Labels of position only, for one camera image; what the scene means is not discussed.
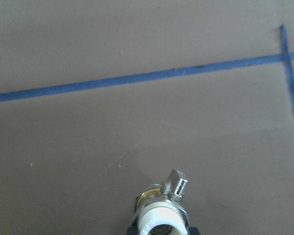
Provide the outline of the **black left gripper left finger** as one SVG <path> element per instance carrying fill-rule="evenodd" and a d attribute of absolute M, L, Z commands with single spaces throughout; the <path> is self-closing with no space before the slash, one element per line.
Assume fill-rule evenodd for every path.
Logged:
<path fill-rule="evenodd" d="M 137 235 L 137 227 L 131 226 L 126 229 L 126 235 Z"/>

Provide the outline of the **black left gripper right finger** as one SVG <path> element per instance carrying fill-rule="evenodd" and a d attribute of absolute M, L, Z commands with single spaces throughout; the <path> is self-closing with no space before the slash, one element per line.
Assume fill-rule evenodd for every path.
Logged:
<path fill-rule="evenodd" d="M 200 231 L 197 227 L 187 227 L 188 235 L 200 235 Z"/>

